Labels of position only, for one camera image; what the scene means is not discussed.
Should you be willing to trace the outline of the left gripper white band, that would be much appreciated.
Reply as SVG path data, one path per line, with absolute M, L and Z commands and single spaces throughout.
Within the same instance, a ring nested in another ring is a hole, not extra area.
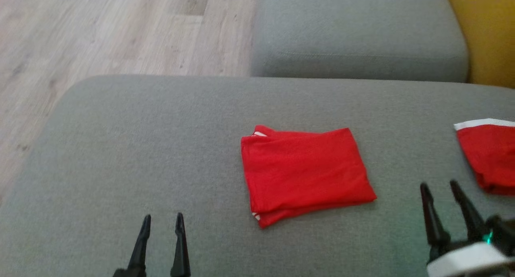
M 150 237 L 151 215 L 144 217 L 139 234 L 132 251 L 128 268 L 116 269 L 112 277 L 147 277 L 146 275 L 146 246 Z M 173 266 L 170 271 L 171 277 L 190 277 L 191 266 L 188 256 L 187 237 L 185 231 L 184 217 L 178 213 L 175 222 L 175 234 L 177 241 L 175 244 L 175 255 Z

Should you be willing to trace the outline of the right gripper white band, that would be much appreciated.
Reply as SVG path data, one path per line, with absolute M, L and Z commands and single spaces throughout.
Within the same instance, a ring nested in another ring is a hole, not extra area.
M 467 228 L 467 240 L 450 242 L 451 237 L 438 216 L 433 195 L 426 183 L 420 184 L 420 194 L 430 245 L 426 265 L 429 277 L 509 277 L 510 239 L 488 238 L 488 228 L 471 200 L 456 180 L 449 182 L 455 201 L 460 206 Z

